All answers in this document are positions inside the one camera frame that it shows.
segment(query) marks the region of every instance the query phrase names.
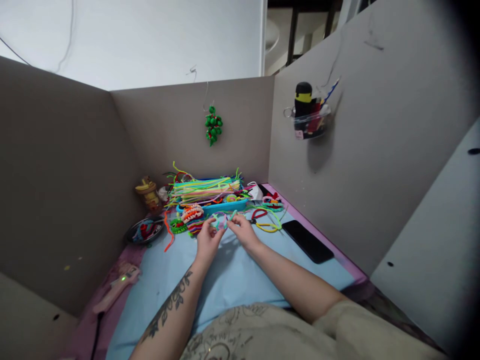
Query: tattoo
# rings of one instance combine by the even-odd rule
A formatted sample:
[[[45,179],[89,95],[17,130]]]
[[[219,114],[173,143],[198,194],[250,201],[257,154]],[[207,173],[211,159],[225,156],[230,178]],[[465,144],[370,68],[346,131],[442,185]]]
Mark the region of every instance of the tattoo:
[[[175,310],[177,310],[180,304],[184,303],[184,298],[182,293],[185,291],[185,288],[190,285],[189,277],[192,275],[190,269],[188,269],[185,275],[181,278],[178,285],[173,289],[170,296],[165,300],[163,305],[160,307],[156,315],[151,320],[150,324],[146,327],[145,332],[141,337],[141,342],[143,343],[148,337],[153,338],[155,333],[159,331],[159,320],[161,318],[161,326],[165,325],[167,321],[168,312],[172,310],[173,304],[175,303]]]

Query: blue plastic tray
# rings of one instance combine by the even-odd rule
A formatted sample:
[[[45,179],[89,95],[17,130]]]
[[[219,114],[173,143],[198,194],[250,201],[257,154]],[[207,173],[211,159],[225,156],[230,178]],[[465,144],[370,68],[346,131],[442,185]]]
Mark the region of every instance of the blue plastic tray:
[[[209,206],[202,206],[203,214],[207,218],[213,213],[216,212],[227,212],[227,211],[243,211],[247,207],[247,202],[249,199],[239,200],[239,201],[232,201],[232,202],[221,202],[219,204],[213,204]],[[183,213],[184,208],[180,205],[177,205],[176,211],[180,214]]]

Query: metal dish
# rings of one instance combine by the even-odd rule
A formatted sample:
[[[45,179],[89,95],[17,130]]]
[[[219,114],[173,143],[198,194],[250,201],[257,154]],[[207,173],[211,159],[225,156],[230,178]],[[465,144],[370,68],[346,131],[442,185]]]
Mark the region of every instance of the metal dish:
[[[148,238],[142,240],[142,241],[134,241],[134,235],[137,232],[137,227],[144,221],[144,220],[152,220],[156,225],[160,225],[160,229],[155,231],[153,234],[151,234]],[[134,244],[134,245],[147,245],[150,244],[152,241],[154,241],[156,238],[160,236],[160,234],[163,232],[163,229],[165,227],[164,223],[164,217],[163,216],[148,216],[136,224],[132,225],[128,231],[125,233],[125,241],[129,244]]]

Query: light blue paper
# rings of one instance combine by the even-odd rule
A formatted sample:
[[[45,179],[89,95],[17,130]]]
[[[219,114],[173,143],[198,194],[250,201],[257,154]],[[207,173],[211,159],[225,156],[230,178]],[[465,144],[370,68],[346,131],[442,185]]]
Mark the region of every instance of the light blue paper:
[[[293,217],[287,213],[282,223],[291,220]],[[265,217],[261,222],[270,223],[270,220]],[[336,259],[322,264],[313,263],[283,230],[267,233],[256,226],[253,228],[263,243],[336,289],[343,290],[354,283],[352,275]],[[164,231],[146,250],[140,266],[142,274],[128,295],[108,347],[107,360],[129,358],[147,325],[192,264],[197,253],[196,241],[184,232],[176,235],[175,242],[164,252],[170,239],[170,235]],[[192,334],[203,331],[226,310],[255,302],[289,307],[274,284],[242,248],[235,234],[228,229],[203,283]]]

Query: beige shirt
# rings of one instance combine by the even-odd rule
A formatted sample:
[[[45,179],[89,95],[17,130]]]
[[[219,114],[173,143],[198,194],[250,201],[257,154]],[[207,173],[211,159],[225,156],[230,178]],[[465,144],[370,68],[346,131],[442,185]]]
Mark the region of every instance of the beige shirt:
[[[237,306],[193,336],[188,359],[446,359],[363,307],[342,301],[310,325],[269,304]]]

